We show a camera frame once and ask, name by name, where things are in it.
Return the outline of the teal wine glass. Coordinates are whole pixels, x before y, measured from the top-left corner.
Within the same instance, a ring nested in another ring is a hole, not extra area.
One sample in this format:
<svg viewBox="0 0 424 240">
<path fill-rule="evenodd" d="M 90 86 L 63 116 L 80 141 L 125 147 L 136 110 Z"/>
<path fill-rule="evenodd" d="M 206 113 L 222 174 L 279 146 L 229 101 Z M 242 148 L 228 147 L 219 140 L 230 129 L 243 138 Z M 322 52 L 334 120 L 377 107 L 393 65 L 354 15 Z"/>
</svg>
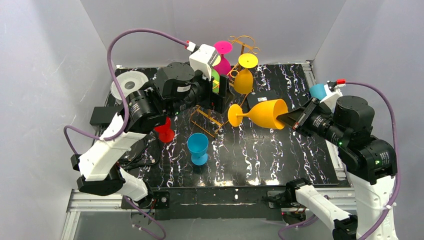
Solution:
<svg viewBox="0 0 424 240">
<path fill-rule="evenodd" d="M 312 98 L 322 101 L 327 96 L 326 85 L 319 83 L 309 88 L 309 93 Z"/>
</svg>

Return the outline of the red wine glass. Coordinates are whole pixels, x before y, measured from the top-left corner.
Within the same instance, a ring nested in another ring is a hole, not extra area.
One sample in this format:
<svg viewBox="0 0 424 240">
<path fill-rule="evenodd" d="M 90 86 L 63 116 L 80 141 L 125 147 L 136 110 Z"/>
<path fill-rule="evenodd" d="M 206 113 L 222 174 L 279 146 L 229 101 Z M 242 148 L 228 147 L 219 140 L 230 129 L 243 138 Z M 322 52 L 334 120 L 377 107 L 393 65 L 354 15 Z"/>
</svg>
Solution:
<svg viewBox="0 0 424 240">
<path fill-rule="evenodd" d="M 171 129 L 171 119 L 168 116 L 166 117 L 165 124 L 155 127 L 154 131 L 162 143 L 169 143 L 175 137 L 175 132 Z"/>
</svg>

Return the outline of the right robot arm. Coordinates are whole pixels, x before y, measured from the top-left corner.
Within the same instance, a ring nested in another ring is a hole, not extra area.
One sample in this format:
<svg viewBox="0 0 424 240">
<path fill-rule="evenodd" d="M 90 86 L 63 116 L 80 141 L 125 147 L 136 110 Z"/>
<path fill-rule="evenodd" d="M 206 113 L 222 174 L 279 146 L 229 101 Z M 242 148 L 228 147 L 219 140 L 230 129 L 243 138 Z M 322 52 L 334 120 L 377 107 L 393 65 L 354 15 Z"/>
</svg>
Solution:
<svg viewBox="0 0 424 240">
<path fill-rule="evenodd" d="M 316 98 L 277 119 L 301 135 L 318 136 L 337 148 L 356 202 L 348 213 L 321 195 L 305 178 L 290 181 L 280 201 L 305 206 L 331 230 L 335 240 L 395 240 L 395 149 L 372 135 L 375 111 L 358 96 L 341 96 L 330 109 Z"/>
</svg>

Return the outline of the blue wine glass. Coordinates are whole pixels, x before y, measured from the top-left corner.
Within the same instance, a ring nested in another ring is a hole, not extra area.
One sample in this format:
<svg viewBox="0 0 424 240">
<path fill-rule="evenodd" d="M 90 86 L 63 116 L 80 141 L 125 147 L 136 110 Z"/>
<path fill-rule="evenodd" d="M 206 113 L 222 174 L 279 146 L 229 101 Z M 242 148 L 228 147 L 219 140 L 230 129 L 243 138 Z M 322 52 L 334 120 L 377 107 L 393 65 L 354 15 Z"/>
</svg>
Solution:
<svg viewBox="0 0 424 240">
<path fill-rule="evenodd" d="M 204 165 L 208 160 L 209 139 L 203 133 L 194 133 L 187 140 L 191 161 L 196 166 Z"/>
</svg>

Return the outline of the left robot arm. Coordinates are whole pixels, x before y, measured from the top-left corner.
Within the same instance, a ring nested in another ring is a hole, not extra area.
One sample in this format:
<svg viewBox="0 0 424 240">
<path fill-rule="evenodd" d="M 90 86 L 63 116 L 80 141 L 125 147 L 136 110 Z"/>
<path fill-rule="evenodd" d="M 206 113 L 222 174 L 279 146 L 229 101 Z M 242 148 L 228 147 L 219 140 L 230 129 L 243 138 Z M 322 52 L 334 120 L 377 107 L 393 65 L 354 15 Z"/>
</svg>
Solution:
<svg viewBox="0 0 424 240">
<path fill-rule="evenodd" d="M 183 62 L 159 68 L 155 79 L 148 79 L 122 101 L 93 146 L 72 156 L 73 168 L 80 172 L 78 190 L 96 196 L 118 193 L 135 202 L 152 198 L 149 185 L 119 166 L 119 159 L 167 119 L 195 106 L 222 114 L 233 98 L 226 75 L 205 78 L 202 71 Z"/>
</svg>

